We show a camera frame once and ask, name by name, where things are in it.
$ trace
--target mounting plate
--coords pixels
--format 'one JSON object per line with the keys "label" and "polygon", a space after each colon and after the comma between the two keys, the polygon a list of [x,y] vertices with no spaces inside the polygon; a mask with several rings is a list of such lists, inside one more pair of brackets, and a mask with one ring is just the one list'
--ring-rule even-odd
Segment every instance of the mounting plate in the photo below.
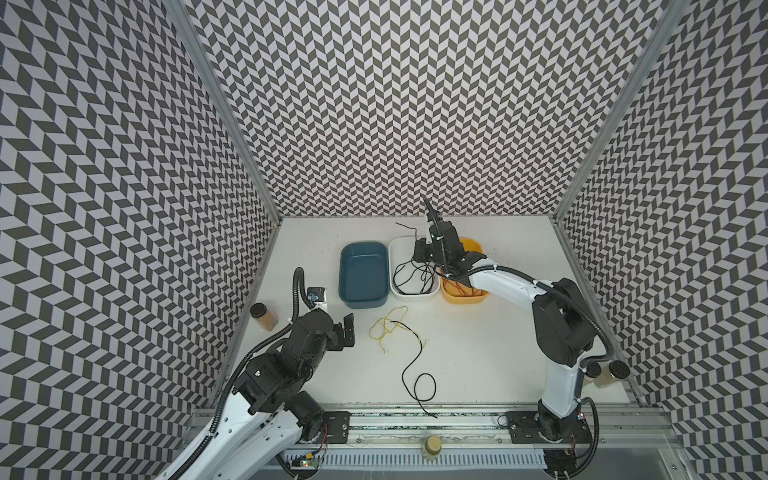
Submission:
{"label": "mounting plate", "polygon": [[349,434],[349,412],[325,412],[322,425],[328,426],[328,443],[346,443]]}
{"label": "mounting plate", "polygon": [[[534,411],[530,412],[506,412],[504,416],[507,418],[507,430],[509,436],[512,438],[512,443],[528,443],[528,444],[547,444],[553,445],[552,442],[544,440],[538,434],[538,424],[536,423]],[[574,437],[576,443],[589,443],[592,440],[592,435],[589,432],[589,427],[581,420],[579,423],[580,428],[574,430]],[[554,445],[560,445],[561,443],[568,443],[565,440]]]}

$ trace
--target yellow cable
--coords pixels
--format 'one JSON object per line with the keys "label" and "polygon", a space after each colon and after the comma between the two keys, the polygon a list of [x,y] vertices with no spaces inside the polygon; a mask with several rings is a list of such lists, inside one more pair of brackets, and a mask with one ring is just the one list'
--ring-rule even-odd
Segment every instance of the yellow cable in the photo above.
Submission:
{"label": "yellow cable", "polygon": [[[399,320],[394,320],[394,319],[389,318],[389,316],[392,315],[395,312],[395,310],[402,310],[402,309],[405,309],[405,311],[402,313],[402,315],[400,316]],[[397,327],[400,327],[400,328],[404,329],[406,332],[414,333],[416,335],[416,338],[418,338],[419,342],[422,344],[422,348],[424,348],[426,346],[427,342],[423,342],[422,341],[422,337],[419,336],[418,333],[414,332],[413,330],[411,330],[407,326],[403,326],[402,325],[402,319],[404,319],[406,317],[407,313],[408,313],[408,307],[407,306],[396,306],[395,308],[391,309],[389,311],[389,313],[386,314],[386,316],[376,320],[376,323],[371,325],[371,328],[368,329],[368,336],[371,337],[374,340],[378,340],[379,341],[379,346],[381,347],[381,349],[382,349],[382,351],[384,353],[386,353],[386,350],[384,349],[384,345],[382,345],[382,339],[387,335],[387,333],[394,332]],[[394,322],[395,323],[395,326],[392,329],[387,329],[387,327],[386,327],[386,321],[387,320],[389,320],[390,322]],[[379,325],[379,322],[382,324],[382,328],[383,328],[382,334],[381,334],[381,336],[373,336],[373,333],[372,333],[373,329],[376,328],[376,325]]]}

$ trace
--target black and white pattern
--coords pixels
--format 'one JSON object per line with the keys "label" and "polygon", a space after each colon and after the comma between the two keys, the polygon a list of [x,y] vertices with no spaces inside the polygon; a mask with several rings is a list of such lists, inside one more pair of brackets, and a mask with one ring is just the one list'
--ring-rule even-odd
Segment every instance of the black and white pattern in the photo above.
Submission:
{"label": "black and white pattern", "polygon": [[549,214],[661,0],[187,0],[283,215]]}
{"label": "black and white pattern", "polygon": [[768,478],[766,18],[693,2],[566,220],[703,478]]}
{"label": "black and white pattern", "polygon": [[0,478],[149,477],[272,226],[157,0],[0,18]]}

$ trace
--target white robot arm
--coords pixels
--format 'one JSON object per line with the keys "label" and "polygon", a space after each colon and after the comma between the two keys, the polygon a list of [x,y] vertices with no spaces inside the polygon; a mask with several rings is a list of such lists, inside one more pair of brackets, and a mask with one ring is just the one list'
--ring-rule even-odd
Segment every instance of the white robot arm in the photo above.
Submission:
{"label": "white robot arm", "polygon": [[[309,291],[308,296],[297,268],[291,323],[245,355],[214,417],[158,480],[247,480],[291,445],[319,438],[323,409],[301,389],[327,350],[340,351],[355,340],[352,315],[344,326],[334,324],[323,308],[323,289]],[[301,317],[299,298],[310,309]],[[266,352],[251,358],[266,346]]]}
{"label": "white robot arm", "polygon": [[[578,287],[568,279],[536,280],[481,253],[465,251],[456,228],[432,209],[429,200],[424,201],[429,236],[417,241],[414,260],[433,262],[448,280],[533,310],[536,341],[547,357],[547,378],[536,418],[539,435],[550,442],[570,436],[577,425],[587,364],[613,357],[613,347],[589,313]],[[605,347],[604,356],[588,356],[595,335]]]}

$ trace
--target white tray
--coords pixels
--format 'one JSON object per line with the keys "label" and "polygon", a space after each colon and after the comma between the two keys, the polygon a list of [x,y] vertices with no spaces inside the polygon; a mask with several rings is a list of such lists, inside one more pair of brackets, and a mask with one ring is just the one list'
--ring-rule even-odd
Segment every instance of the white tray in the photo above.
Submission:
{"label": "white tray", "polygon": [[[411,257],[413,257],[414,242],[415,240],[413,237],[398,237],[389,243],[389,291],[392,292],[392,295],[401,302],[423,302],[433,298],[435,295],[437,295],[437,292],[440,291],[439,278],[435,278],[435,284],[432,285],[432,290],[430,290],[429,293],[403,295],[395,289],[395,283],[392,281],[392,275],[395,274],[395,267],[397,267],[400,263],[411,260]],[[398,282],[402,282],[408,278],[414,270],[415,267],[411,263],[405,265],[400,273],[397,274]],[[422,285],[423,282],[421,281],[421,273],[416,272],[414,273],[411,280],[400,286],[400,290],[406,293],[416,293],[421,290]]]}

